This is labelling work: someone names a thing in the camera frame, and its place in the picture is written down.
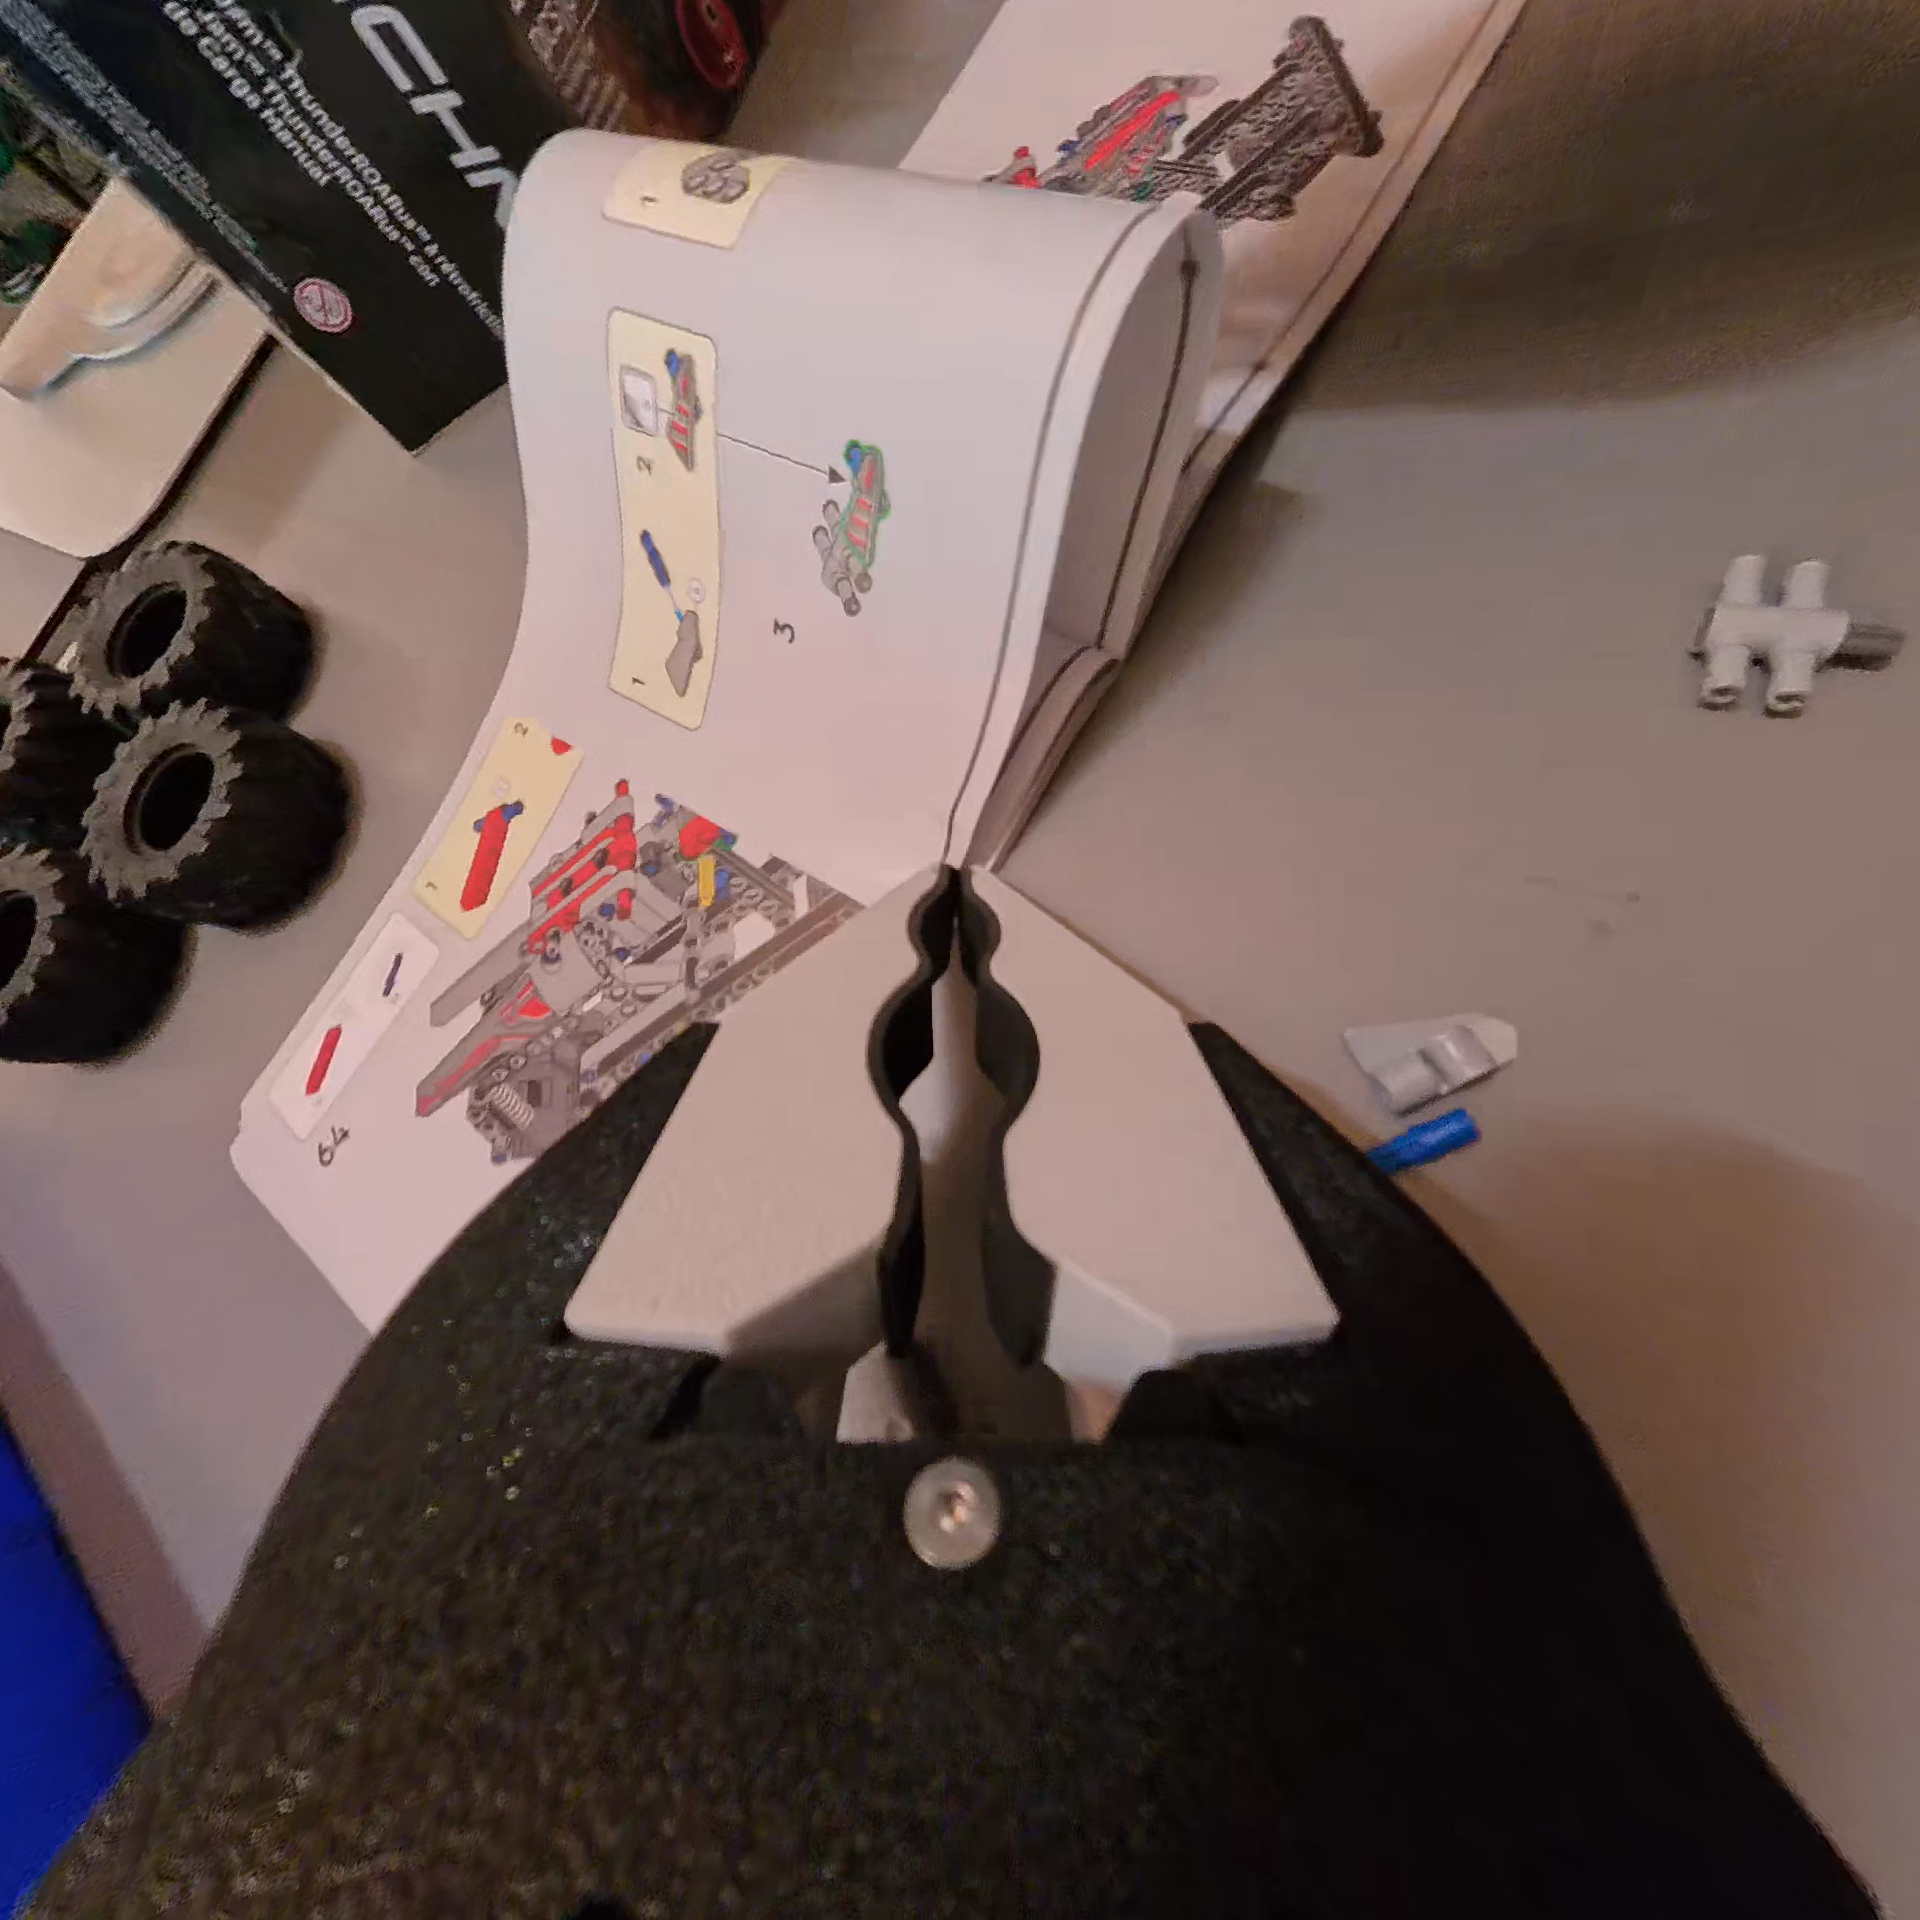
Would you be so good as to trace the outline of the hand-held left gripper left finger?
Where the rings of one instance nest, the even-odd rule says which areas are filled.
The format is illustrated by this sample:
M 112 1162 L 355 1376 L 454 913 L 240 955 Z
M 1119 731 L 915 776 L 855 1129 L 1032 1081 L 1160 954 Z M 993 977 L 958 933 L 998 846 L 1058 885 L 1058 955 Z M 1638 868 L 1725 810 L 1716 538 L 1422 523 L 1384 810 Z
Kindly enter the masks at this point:
M 721 1013 L 619 1203 L 565 1335 L 791 1386 L 897 1375 L 925 1309 L 925 1140 L 958 869 L 855 913 Z

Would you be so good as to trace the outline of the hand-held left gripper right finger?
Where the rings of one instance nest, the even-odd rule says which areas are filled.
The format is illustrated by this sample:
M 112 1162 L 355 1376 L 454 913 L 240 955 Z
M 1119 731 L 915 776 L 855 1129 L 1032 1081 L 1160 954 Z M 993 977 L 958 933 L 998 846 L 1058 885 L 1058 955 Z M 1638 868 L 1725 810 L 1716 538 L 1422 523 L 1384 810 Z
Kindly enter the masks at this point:
M 1068 1435 L 1101 1441 L 1147 1375 L 1319 1352 L 1339 1306 L 1196 1019 L 993 869 L 958 879 L 958 955 L 998 1088 L 986 1315 Z

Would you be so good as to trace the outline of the small grey panel brick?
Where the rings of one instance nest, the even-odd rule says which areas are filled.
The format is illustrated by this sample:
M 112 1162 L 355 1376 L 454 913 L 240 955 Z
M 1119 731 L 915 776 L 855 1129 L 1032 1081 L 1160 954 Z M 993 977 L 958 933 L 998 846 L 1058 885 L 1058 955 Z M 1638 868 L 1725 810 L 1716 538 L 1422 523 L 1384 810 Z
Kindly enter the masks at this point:
M 1371 1019 L 1344 1028 L 1344 1049 L 1403 1119 L 1506 1075 L 1516 1062 L 1516 1028 L 1496 1013 Z

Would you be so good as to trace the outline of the white instruction booklet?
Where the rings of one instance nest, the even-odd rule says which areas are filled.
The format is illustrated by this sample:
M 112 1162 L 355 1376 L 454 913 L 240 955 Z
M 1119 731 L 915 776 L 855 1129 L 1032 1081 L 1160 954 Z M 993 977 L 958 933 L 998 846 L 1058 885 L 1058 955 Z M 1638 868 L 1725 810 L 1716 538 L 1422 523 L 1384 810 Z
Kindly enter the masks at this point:
M 355 1326 L 682 1028 L 998 868 L 1521 8 L 998 8 L 891 166 L 562 135 L 524 605 L 233 1165 Z

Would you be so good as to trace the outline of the grey connector brick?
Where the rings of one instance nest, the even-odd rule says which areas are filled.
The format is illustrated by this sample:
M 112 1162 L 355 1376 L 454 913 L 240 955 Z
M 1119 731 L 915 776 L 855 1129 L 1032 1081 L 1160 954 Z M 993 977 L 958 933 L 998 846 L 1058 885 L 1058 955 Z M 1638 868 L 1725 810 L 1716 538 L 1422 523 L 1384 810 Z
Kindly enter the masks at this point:
M 1904 642 L 1907 635 L 1890 624 L 1827 605 L 1827 558 L 1797 558 L 1768 587 L 1768 558 L 1733 554 L 1688 642 L 1700 669 L 1693 705 L 1733 711 L 1759 674 L 1763 713 L 1791 720 L 1809 711 L 1821 669 L 1888 669 L 1897 665 Z

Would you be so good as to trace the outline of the black toy tyre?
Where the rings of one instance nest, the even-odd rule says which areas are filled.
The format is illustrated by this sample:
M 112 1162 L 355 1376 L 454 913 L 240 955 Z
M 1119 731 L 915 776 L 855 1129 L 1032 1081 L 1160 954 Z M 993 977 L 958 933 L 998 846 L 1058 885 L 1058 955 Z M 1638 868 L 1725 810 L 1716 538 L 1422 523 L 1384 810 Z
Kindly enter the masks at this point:
M 0 1057 L 95 1068 L 170 1012 L 182 930 L 96 893 L 74 854 L 0 854 Z
M 68 652 L 82 711 L 128 729 L 178 705 L 290 720 L 311 669 L 311 618 L 203 541 L 150 541 L 117 563 Z
M 349 823 L 345 770 L 305 731 L 218 705 L 178 705 L 112 757 L 82 857 L 112 904 L 271 930 L 336 879 Z
M 96 713 L 46 665 L 0 669 L 0 840 L 82 854 L 95 786 L 112 771 L 130 720 Z

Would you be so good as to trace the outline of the blue plastic bin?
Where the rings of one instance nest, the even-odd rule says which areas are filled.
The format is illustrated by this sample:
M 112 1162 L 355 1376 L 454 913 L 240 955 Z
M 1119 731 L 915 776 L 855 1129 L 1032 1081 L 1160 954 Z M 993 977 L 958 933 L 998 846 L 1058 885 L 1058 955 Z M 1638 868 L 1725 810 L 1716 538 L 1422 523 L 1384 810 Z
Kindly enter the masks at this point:
M 65 1531 L 0 1428 L 0 1913 L 36 1893 L 145 1729 Z

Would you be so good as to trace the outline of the white paper sheet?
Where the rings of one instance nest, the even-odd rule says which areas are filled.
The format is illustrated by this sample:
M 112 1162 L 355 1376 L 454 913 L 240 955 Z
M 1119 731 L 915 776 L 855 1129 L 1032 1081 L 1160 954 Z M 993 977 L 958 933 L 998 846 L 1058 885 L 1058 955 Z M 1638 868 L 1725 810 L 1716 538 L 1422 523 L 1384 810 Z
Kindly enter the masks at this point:
M 128 181 L 112 181 L 0 334 L 0 523 L 68 558 L 128 541 L 271 347 Z

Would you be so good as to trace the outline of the dark toy truck box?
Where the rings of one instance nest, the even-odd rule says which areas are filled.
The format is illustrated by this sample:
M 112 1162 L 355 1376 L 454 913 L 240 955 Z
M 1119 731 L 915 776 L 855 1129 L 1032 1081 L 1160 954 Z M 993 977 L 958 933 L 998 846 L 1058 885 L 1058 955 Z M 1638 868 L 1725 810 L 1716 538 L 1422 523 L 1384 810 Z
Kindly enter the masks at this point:
M 531 156 L 728 135 L 776 0 L 7 0 L 25 95 L 210 252 L 388 439 L 505 383 Z

